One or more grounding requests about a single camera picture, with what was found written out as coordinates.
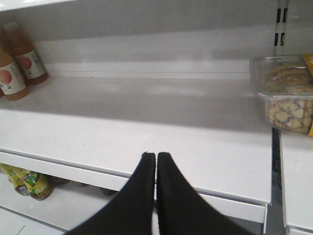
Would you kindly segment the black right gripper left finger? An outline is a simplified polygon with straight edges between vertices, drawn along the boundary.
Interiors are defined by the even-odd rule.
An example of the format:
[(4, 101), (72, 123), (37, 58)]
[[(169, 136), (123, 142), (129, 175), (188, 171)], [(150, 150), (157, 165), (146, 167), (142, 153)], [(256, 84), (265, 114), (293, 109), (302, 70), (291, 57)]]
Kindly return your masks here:
[(145, 152), (120, 192), (68, 235), (151, 235), (156, 156)]

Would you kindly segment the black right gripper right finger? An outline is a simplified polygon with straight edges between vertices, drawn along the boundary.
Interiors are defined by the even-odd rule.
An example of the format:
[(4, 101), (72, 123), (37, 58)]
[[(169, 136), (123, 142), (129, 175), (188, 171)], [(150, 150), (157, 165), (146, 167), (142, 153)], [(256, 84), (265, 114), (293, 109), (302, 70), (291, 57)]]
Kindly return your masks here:
[(250, 235), (207, 203), (170, 153), (157, 156), (157, 215), (161, 235)]

